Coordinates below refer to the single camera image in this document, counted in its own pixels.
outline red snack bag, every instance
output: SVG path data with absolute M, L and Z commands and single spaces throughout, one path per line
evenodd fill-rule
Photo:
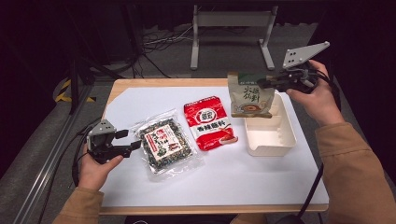
M 198 147 L 203 151 L 238 141 L 217 96 L 184 105 L 184 115 Z

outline white table surface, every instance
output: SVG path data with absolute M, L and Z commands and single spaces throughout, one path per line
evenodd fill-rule
M 227 87 L 129 88 L 110 103 L 105 112 L 118 130 L 175 108 L 178 121 L 193 142 L 183 114 L 183 105 L 208 96 L 218 96 L 229 115 L 237 143 L 203 152 L 205 165 L 160 182 L 149 180 L 148 165 L 141 149 L 124 159 L 101 188 L 103 207 L 200 206 L 200 205 L 285 205 L 302 204 L 318 172 L 290 98 L 280 93 L 297 138 L 296 147 L 284 157 L 252 157 L 243 119 L 230 116 Z M 128 145 L 128 137 L 114 145 Z M 328 194 L 320 181 L 311 204 L 327 204 Z

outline brown jacket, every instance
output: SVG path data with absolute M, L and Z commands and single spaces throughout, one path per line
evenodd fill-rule
M 395 224 L 396 203 L 381 163 L 352 125 L 329 125 L 316 134 L 329 224 Z M 97 223 L 102 200 L 102 192 L 76 188 L 53 223 Z

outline hand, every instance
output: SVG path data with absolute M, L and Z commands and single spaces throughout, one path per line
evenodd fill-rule
M 84 145 L 83 153 L 86 153 L 87 149 L 87 145 Z M 78 186 L 85 189 L 99 190 L 105 184 L 108 173 L 120 164 L 122 159 L 122 156 L 117 156 L 105 164 L 99 164 L 90 154 L 83 156 Z
M 314 60 L 309 60 L 309 62 L 315 69 L 326 76 L 328 75 L 324 64 Z M 304 94 L 292 89 L 287 90 L 286 93 L 291 99 L 302 104 L 308 115 L 315 119 L 320 126 L 345 122 L 334 101 L 331 87 L 320 78 L 318 79 L 317 87 L 310 94 Z

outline seaweed snack package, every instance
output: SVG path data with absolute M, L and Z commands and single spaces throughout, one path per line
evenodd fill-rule
M 256 83 L 239 82 L 238 73 L 228 73 L 228 91 L 231 98 L 231 116 L 233 118 L 267 118 L 274 100 L 275 89 L 261 89 Z
M 153 174 L 171 177 L 202 165 L 202 159 L 177 121 L 175 109 L 149 118 L 133 129 L 142 140 Z
M 217 96 L 184 105 L 184 115 L 198 147 L 203 151 L 238 141 Z

